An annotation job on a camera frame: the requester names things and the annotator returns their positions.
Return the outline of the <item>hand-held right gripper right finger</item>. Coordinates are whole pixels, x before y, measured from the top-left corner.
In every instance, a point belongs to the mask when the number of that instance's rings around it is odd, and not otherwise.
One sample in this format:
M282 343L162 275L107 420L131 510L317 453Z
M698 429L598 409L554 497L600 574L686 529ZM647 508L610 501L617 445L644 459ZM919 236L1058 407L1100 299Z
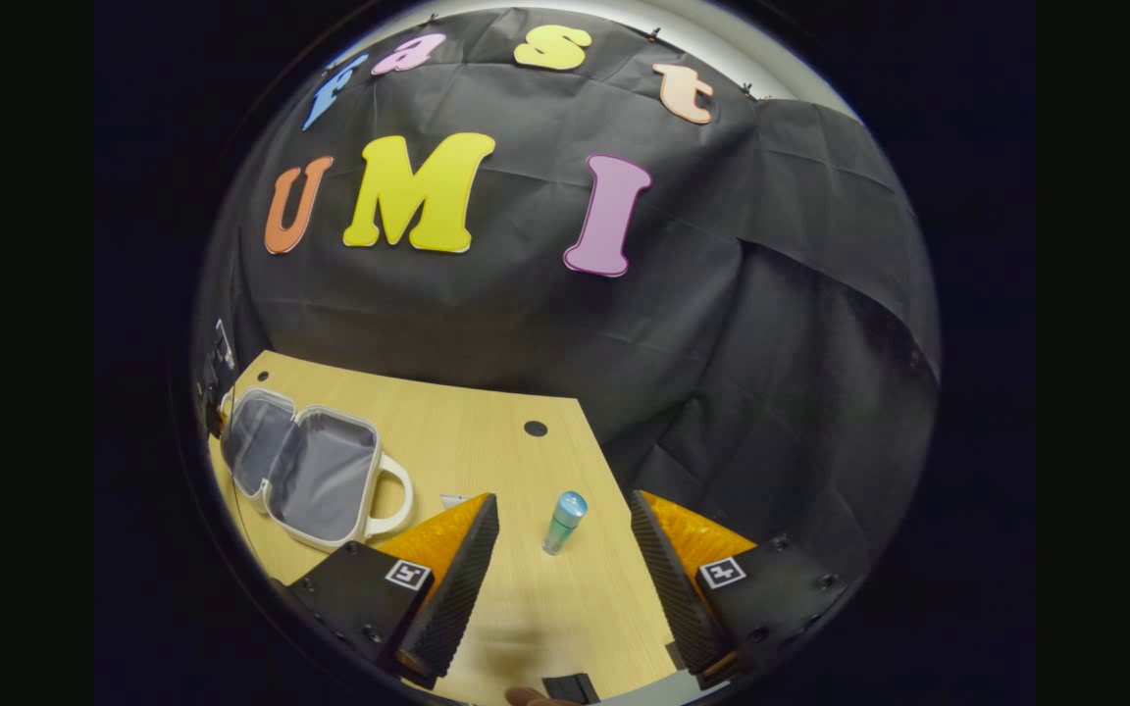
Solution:
M864 529L831 493L757 488L690 506L636 488L631 528L699 687L784 666L864 579Z

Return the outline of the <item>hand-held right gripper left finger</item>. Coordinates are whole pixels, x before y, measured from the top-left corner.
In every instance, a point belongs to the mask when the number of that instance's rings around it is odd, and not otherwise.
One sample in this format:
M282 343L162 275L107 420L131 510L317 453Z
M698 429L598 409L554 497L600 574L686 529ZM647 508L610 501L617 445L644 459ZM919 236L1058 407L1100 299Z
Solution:
M431 691L457 656L498 534L497 497L479 493L380 548L345 542L275 589L344 659Z

